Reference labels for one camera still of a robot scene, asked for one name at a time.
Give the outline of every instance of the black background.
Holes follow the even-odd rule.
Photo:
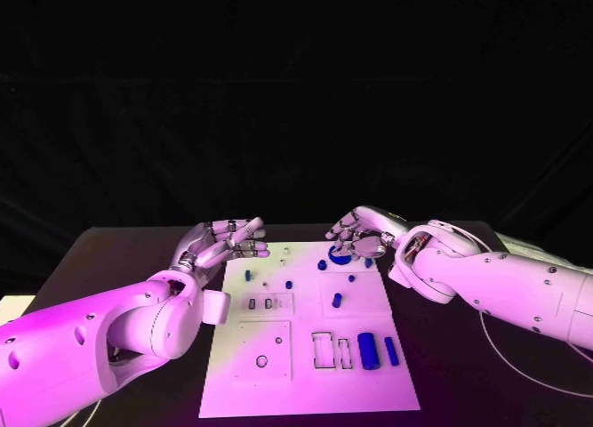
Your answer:
[[[7,2],[0,293],[89,227],[357,205],[593,267],[593,2]]]

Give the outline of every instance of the blue object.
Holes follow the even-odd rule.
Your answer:
[[[363,332],[357,335],[357,346],[360,348],[360,359],[363,360],[363,368],[367,371],[379,369],[379,355],[376,348],[376,337],[370,332]]]
[[[331,254],[333,250],[334,250],[334,245],[331,246],[331,249],[328,250],[328,258],[331,259],[331,261],[338,265],[349,264],[351,261],[351,255],[336,256]]]
[[[334,298],[331,300],[331,306],[338,309],[341,307],[341,299],[343,299],[343,295],[341,294],[334,294]]]
[[[399,365],[399,357],[396,356],[396,350],[395,350],[395,344],[392,342],[392,338],[387,336],[383,339],[383,342],[386,343],[386,350],[389,351],[390,364],[396,367]]]

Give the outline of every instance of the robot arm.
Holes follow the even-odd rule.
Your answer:
[[[360,230],[379,236],[361,238]],[[397,215],[360,206],[327,238],[337,238],[341,254],[354,257],[376,258],[392,246],[389,278],[431,301],[448,303],[459,294],[485,314],[593,350],[593,276],[518,255],[482,253],[458,231],[439,221],[409,230]]]
[[[202,322],[225,323],[229,295],[203,287],[222,261],[269,255],[251,240],[261,226],[259,218],[199,224],[145,282],[0,326],[0,427],[58,422],[180,357]]]

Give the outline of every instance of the blue knob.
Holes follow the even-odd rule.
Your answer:
[[[341,294],[334,294],[334,298],[331,300],[331,306],[338,309],[338,307],[341,306],[341,299],[343,299],[343,295]]]

